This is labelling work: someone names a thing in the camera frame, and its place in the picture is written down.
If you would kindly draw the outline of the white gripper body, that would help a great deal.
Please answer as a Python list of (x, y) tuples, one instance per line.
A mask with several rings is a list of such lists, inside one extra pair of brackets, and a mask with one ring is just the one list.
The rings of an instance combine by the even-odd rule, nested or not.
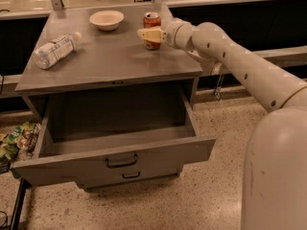
[(170, 47), (188, 52), (194, 49), (192, 33), (194, 26), (190, 22), (173, 18), (162, 22), (163, 41)]

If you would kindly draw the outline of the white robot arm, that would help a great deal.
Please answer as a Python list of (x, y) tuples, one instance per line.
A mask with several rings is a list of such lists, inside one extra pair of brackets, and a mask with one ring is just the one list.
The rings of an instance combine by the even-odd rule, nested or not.
[(307, 230), (307, 83), (211, 22), (173, 19), (137, 34), (198, 62), (216, 59), (268, 111), (246, 149), (241, 230)]

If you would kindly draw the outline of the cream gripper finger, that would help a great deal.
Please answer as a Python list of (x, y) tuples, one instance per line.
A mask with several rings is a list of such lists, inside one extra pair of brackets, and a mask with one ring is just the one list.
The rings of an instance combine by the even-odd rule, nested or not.
[(137, 35), (143, 40), (160, 43), (164, 39), (164, 32), (160, 27), (143, 28), (137, 31)]

